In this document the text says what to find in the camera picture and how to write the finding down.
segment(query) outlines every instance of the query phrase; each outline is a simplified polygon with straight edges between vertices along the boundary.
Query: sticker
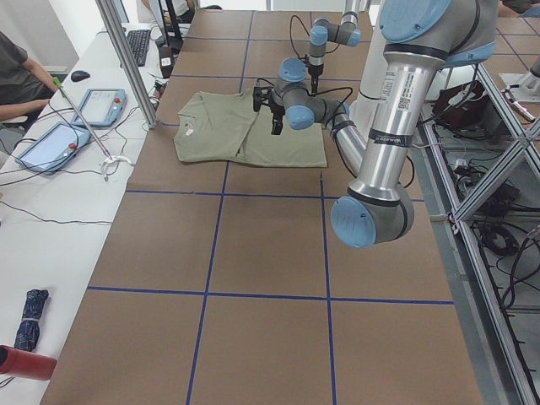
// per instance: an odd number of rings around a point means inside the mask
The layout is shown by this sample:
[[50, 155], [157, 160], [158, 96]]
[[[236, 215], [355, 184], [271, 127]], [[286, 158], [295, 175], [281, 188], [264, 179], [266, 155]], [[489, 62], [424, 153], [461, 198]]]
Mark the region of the sticker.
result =
[[394, 88], [394, 82], [396, 81], [396, 73], [386, 71], [385, 81], [382, 84], [381, 100], [386, 101], [390, 98], [390, 93]]
[[184, 128], [186, 129], [184, 131], [184, 135], [186, 135], [187, 137], [189, 137], [195, 132], [195, 130], [192, 127], [192, 124], [190, 124], [189, 122], [187, 122], [186, 125], [184, 125]]
[[414, 73], [408, 73], [407, 79], [405, 80], [405, 84], [403, 86], [403, 92], [401, 97], [399, 98], [399, 102], [397, 103], [397, 109], [398, 110], [405, 110], [408, 111], [411, 107], [411, 99], [413, 98], [413, 92], [414, 92]]

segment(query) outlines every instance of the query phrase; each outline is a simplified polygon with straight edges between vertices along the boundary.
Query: white desk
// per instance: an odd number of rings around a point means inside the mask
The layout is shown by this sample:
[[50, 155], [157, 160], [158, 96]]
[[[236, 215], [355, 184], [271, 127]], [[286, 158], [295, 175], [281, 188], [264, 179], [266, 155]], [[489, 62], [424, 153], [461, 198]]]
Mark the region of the white desk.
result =
[[[149, 24], [127, 24], [128, 29], [147, 28]], [[155, 30], [153, 38], [158, 36]], [[73, 101], [79, 102], [89, 88], [123, 88], [127, 92], [127, 106], [119, 121], [135, 106], [137, 100], [129, 86], [125, 73], [106, 33], [96, 36], [74, 70], [83, 69], [91, 77], [78, 83], [69, 78], [64, 89]], [[159, 76], [158, 52], [150, 43], [146, 66], [140, 68], [145, 87], [150, 90]], [[55, 109], [69, 107], [57, 92], [51, 100]], [[49, 112], [47, 107], [43, 114]], [[70, 120], [73, 113], [65, 117]], [[26, 138], [38, 138], [61, 119], [51, 115], [38, 121], [27, 132]], [[127, 138], [123, 155], [133, 162], [143, 146], [146, 123], [140, 110], [135, 111], [119, 131]], [[112, 154], [120, 154], [124, 139], [112, 132], [105, 146]], [[14, 155], [20, 154], [30, 143], [21, 143]], [[97, 170], [104, 155], [92, 143], [81, 149], [63, 169], [70, 171]], [[10, 157], [0, 170], [0, 185], [31, 177], [34, 173], [20, 170]], [[120, 163], [117, 172], [107, 182], [94, 173], [38, 175], [11, 186], [0, 186], [2, 201], [17, 208], [26, 209], [44, 219], [112, 221], [122, 199], [132, 167]], [[46, 302], [40, 321], [41, 336], [36, 352], [58, 358], [69, 329], [84, 295], [86, 285], [94, 270], [109, 225], [96, 224], [51, 224], [33, 219], [26, 213], [14, 211], [0, 204], [0, 343], [13, 346], [19, 327], [25, 295], [30, 289], [48, 289], [50, 298]], [[1, 404], [35, 405], [39, 403], [48, 382], [16, 378], [0, 390]]]

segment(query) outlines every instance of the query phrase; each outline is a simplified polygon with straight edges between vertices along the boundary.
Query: tablet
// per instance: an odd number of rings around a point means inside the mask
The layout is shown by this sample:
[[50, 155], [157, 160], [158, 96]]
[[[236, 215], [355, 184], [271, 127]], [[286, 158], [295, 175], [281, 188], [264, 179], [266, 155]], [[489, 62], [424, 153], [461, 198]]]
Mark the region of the tablet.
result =
[[[88, 89], [78, 109], [90, 126], [102, 128], [110, 127], [116, 122], [125, 104], [126, 91], [123, 89]], [[84, 127], [77, 114], [73, 117], [72, 124]]]
[[16, 157], [15, 161], [26, 169], [52, 174], [73, 158], [89, 139], [88, 130], [58, 122]]

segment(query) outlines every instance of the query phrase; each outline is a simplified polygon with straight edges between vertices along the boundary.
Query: monitor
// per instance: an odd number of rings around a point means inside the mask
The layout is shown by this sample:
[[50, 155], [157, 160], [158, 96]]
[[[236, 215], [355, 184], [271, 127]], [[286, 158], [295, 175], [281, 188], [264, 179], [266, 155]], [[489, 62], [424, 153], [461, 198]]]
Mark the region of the monitor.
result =
[[150, 11], [154, 15], [154, 19], [161, 31], [161, 35], [165, 41], [165, 44], [170, 46], [175, 53], [178, 53], [183, 45], [183, 39], [180, 32], [180, 27], [178, 26], [178, 20], [176, 19], [175, 7], [172, 3], [172, 0], [166, 0], [167, 9], [169, 10], [170, 21], [173, 26], [174, 34], [171, 34], [167, 31], [165, 27], [165, 16], [163, 14], [163, 9], [161, 8], [160, 0], [149, 0]]

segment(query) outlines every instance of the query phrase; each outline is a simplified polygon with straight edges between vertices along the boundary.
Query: folded umbrella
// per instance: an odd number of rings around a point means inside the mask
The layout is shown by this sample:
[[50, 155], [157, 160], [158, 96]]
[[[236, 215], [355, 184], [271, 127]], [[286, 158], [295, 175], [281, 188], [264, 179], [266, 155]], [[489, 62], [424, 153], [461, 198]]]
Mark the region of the folded umbrella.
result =
[[40, 325], [38, 322], [48, 296], [49, 292], [46, 289], [32, 289], [26, 293], [26, 303], [24, 304], [23, 318], [15, 338], [15, 348], [27, 352], [35, 349], [40, 338]]

